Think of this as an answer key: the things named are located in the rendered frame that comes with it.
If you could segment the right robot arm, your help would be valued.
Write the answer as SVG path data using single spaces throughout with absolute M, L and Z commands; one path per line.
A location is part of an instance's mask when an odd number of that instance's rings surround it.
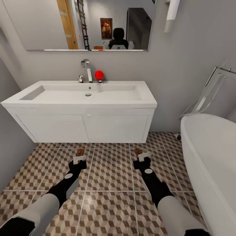
M 139 154 L 133 161 L 135 170 L 141 172 L 142 183 L 160 214 L 168 236 L 212 236 L 194 216 L 170 192 L 167 184 L 161 182 L 150 168 L 151 152 Z

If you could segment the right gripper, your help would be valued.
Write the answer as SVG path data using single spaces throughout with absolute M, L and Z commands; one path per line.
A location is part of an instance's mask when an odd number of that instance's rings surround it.
M 137 169 L 139 169 L 140 170 L 140 168 L 141 168 L 141 166 L 142 165 L 147 165 L 147 166 L 151 166 L 151 164 L 150 164 L 150 159 L 147 157 L 147 158 L 144 158 L 144 161 L 143 162 L 140 162 L 139 160 L 137 160 L 137 161 L 133 161 L 133 164 L 134 164 L 134 168 L 135 168 L 135 170 L 137 170 Z

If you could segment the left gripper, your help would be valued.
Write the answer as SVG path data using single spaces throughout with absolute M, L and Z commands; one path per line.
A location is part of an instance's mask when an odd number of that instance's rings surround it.
M 82 169 L 86 169 L 87 168 L 86 161 L 80 161 L 78 164 L 75 164 L 75 165 L 74 165 L 73 162 L 71 162 L 69 164 L 69 169 L 71 170 L 73 168 L 77 168 L 81 172 Z

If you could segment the mousetrap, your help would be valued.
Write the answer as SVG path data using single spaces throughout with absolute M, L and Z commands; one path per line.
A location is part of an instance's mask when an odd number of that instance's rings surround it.
M 77 152 L 77 156 L 83 156 L 84 155 L 84 152 L 85 152 L 85 149 L 78 149 L 78 152 Z
M 141 150 L 140 150 L 139 148 L 137 148 L 137 149 L 135 149 L 135 150 L 133 150 L 133 151 L 134 151 L 134 153 L 136 154 L 137 158 L 139 159 L 138 155 L 139 155 L 139 154 L 142 154 Z

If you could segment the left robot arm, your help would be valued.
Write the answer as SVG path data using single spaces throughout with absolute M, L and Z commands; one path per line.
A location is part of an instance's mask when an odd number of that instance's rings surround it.
M 79 174 L 87 168 L 87 155 L 77 156 L 69 164 L 64 179 L 39 200 L 12 216 L 0 227 L 0 236 L 42 236 L 62 204 L 79 185 Z

